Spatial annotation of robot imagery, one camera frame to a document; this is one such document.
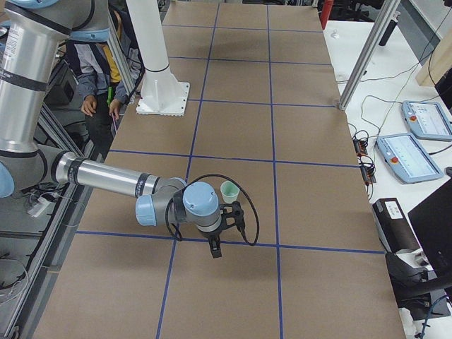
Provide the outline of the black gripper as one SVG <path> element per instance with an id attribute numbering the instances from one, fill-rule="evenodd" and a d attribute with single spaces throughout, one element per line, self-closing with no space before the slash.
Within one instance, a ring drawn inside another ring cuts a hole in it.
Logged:
<path id="1" fill-rule="evenodd" d="M 222 223 L 216 222 L 209 226 L 197 225 L 198 231 L 208 240 L 210 252 L 213 258 L 222 256 L 220 234 L 222 232 Z"/>

